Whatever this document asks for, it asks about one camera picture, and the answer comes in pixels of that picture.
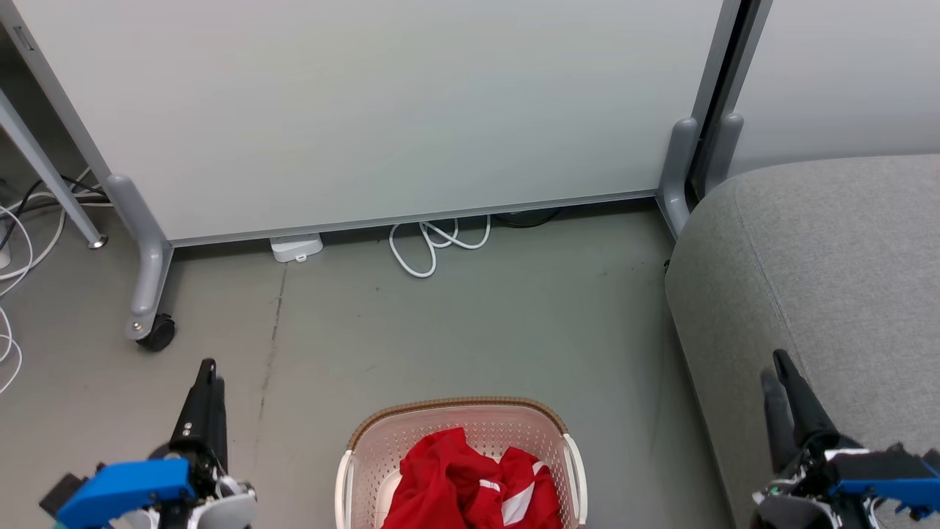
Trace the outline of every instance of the red garment with white stripe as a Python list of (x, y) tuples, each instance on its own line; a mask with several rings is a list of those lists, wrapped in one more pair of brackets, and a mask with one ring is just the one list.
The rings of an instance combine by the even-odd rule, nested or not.
[(419, 441), (400, 471), (383, 529), (561, 529), (548, 467), (516, 448), (497, 463), (463, 428)]

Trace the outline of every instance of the gray cushion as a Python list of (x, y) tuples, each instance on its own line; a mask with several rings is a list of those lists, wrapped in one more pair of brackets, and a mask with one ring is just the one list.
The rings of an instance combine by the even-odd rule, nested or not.
[(689, 218), (666, 293), (738, 527), (770, 477), (759, 372), (776, 348), (843, 433), (940, 446), (940, 155), (728, 180)]

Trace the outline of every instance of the laundry basket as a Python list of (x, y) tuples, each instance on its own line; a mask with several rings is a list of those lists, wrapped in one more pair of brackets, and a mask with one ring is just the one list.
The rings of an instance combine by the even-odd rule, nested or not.
[(467, 444), (484, 456), (500, 458), (514, 446), (543, 461), (555, 482), (562, 526), (584, 528), (584, 464), (561, 419), (534, 400), (472, 397), (396, 406), (366, 419), (339, 461), (337, 529), (379, 529), (400, 481), (401, 459), (425, 436), (458, 426), (466, 432)]

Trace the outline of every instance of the concrete floor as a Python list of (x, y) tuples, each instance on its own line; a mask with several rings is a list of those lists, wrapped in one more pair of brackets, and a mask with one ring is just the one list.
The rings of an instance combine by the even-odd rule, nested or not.
[[(22, 71), (0, 84), (56, 166), (80, 172), (35, 84)], [(5, 203), (33, 180), (17, 156), (0, 142)], [(303, 264), (275, 262), (263, 241), (185, 248), (164, 294), (178, 335), (150, 354), (121, 335), (133, 241), (113, 212), (92, 210), (106, 247), (86, 249), (67, 224), (0, 300), (24, 356), (0, 395), (2, 525), (50, 526), (37, 503), (63, 473), (165, 442), (200, 360), (213, 357), (227, 380), (230, 470), (258, 489), (258, 528), (333, 526), (337, 464), (372, 412), (480, 394), (534, 398), (564, 419), (587, 468), (590, 527), (729, 527), (668, 322), (662, 220), (648, 204), (588, 213), (445, 249), (424, 281), (399, 268), (385, 231), (327, 236)], [(37, 246), (56, 219), (27, 217)], [(426, 265), (423, 242), (403, 235), (406, 259)], [(22, 259), (19, 235), (11, 244)], [(0, 383), (14, 366), (0, 364)]]

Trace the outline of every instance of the white board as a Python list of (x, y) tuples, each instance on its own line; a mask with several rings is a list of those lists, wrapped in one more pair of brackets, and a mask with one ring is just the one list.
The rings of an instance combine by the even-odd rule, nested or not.
[(940, 3), (771, 5), (735, 112), (729, 175), (781, 163), (940, 152)]
[(720, 0), (14, 0), (170, 240), (654, 189)]

